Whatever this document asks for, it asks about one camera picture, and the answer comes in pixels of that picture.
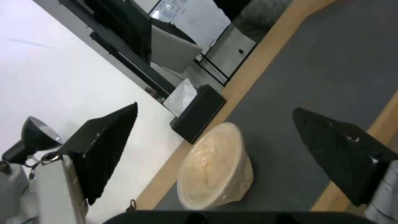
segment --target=chair backrest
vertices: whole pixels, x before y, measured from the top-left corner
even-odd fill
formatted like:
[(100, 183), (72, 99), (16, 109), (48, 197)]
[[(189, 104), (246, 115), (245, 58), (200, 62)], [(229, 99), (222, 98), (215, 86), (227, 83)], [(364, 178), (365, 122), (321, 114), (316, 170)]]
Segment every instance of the chair backrest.
[(152, 61), (183, 73), (202, 49), (189, 41), (152, 26)]

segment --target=screw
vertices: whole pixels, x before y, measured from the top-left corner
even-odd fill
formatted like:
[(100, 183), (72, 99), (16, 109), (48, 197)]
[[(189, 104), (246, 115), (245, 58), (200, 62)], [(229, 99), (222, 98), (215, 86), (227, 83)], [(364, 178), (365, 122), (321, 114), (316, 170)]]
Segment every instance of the screw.
[(7, 176), (11, 175), (11, 166), (7, 161), (0, 161), (0, 172)]

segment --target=metal ring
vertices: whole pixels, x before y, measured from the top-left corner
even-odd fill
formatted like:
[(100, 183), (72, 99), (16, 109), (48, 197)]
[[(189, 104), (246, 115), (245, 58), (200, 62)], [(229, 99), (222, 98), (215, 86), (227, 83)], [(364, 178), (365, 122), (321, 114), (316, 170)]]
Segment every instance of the metal ring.
[(41, 158), (41, 164), (42, 165), (47, 165), (50, 164), (52, 162), (55, 162), (57, 160), (61, 159), (61, 155), (59, 154), (59, 152), (55, 151), (55, 152), (50, 152), (45, 154), (42, 158)]
[(33, 160), (35, 163), (34, 163), (33, 165), (28, 165), (28, 164), (25, 162), (24, 165), (25, 165), (26, 167), (28, 167), (28, 168), (36, 167), (36, 166), (40, 163), (40, 161), (39, 161), (38, 159), (36, 159), (33, 155), (27, 156), (27, 161), (28, 161), (29, 159)]
[(130, 201), (130, 206), (133, 208), (133, 211), (135, 211), (135, 210), (137, 209), (137, 204), (136, 204), (136, 202), (135, 202), (134, 199), (132, 199), (132, 200)]

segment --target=white table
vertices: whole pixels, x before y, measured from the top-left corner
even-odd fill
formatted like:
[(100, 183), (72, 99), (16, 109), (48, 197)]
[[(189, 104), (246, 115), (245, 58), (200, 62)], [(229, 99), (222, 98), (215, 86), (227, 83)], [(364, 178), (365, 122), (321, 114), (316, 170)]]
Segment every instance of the white table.
[(30, 115), (66, 140), (88, 119), (138, 102), (122, 158), (87, 217), (103, 223), (123, 212), (181, 143), (174, 116), (32, 0), (0, 1), (0, 27), (1, 154)]

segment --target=black lamp shade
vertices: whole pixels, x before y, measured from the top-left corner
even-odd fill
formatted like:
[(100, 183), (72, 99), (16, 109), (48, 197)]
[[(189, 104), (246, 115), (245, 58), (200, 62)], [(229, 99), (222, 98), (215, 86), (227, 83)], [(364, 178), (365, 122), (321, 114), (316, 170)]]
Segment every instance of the black lamp shade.
[(29, 155), (61, 144), (62, 140), (54, 130), (39, 119), (30, 116), (23, 124), (21, 140), (3, 154), (2, 160), (24, 165)]

